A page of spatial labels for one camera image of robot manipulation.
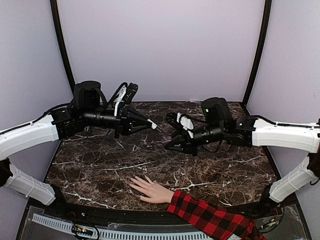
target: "sleeve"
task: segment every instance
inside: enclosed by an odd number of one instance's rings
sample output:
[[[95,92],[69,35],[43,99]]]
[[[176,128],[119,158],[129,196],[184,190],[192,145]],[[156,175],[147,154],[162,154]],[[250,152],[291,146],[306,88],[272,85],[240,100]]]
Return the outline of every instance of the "sleeve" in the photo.
[[[208,202],[195,200],[180,190],[174,192],[167,211],[215,240],[267,240],[258,231],[254,220],[228,213],[222,207],[212,207]]]

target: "black vertical beam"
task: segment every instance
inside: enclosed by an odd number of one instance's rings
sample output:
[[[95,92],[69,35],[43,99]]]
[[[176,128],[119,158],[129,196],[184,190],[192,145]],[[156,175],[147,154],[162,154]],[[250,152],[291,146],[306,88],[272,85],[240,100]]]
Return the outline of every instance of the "black vertical beam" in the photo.
[[[72,74],[72,70],[71,70],[71,66],[70,66],[70,62],[69,62],[69,58],[68,58],[68,54],[67,54],[66,44],[65,44],[65,40],[64,40],[64,35],[62,33],[57,0],[50,0],[50,5],[51,5],[51,12],[52,12],[52,18],[53,18],[53,23],[54,23],[56,39],[58,40],[60,54],[62,57],[65,73],[66,73],[70,88],[73,93],[76,82],[74,79],[74,75]]]
[[[262,24],[261,24],[261,30],[258,40],[258,45],[256,47],[256,52],[254,56],[254,61],[248,81],[248,85],[246,86],[245,94],[242,100],[243,105],[246,107],[252,92],[252,89],[255,84],[255,80],[257,77],[257,72],[262,56],[262,52],[264,50],[264,45],[266,41],[266,35],[268,30],[268,24],[269,24],[269,18],[270,18],[270,12],[271,12],[271,3],[272,0],[265,0],[264,2],[264,10],[263,10],[263,17],[262,17]]]

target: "plaid shirt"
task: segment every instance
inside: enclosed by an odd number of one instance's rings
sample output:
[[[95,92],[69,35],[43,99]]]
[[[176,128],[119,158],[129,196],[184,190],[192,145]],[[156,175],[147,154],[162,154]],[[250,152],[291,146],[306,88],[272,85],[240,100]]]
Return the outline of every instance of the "plaid shirt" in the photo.
[[[195,200],[182,191],[175,191],[167,210],[176,214],[214,240],[267,240],[253,220],[212,207],[207,201]]]

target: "brown marble surface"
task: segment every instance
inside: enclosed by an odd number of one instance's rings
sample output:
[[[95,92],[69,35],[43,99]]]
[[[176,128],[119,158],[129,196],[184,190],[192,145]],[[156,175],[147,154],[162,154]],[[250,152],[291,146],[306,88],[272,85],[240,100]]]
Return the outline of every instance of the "brown marble surface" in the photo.
[[[113,130],[92,128],[64,140],[49,169],[46,182],[60,186],[70,203],[121,210],[165,211],[167,204],[141,202],[128,183],[132,176],[149,176],[171,190],[222,207],[256,202],[263,188],[276,180],[260,147],[223,143],[217,153],[199,147],[193,157],[164,149],[161,139],[174,129],[166,113],[203,117],[199,103],[145,102],[132,106],[153,119],[164,131],[148,129],[114,139]],[[238,103],[229,103],[234,118],[244,115]],[[215,150],[217,143],[206,147]]]

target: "human hand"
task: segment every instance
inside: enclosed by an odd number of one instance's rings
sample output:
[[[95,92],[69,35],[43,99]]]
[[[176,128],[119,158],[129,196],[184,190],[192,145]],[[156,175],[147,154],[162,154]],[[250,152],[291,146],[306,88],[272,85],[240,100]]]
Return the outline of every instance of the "human hand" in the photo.
[[[152,204],[171,203],[171,199],[174,195],[173,191],[166,189],[158,183],[154,183],[147,176],[145,176],[145,179],[148,182],[138,176],[136,176],[135,179],[130,178],[136,185],[130,183],[129,186],[148,196],[139,196],[140,200]]]

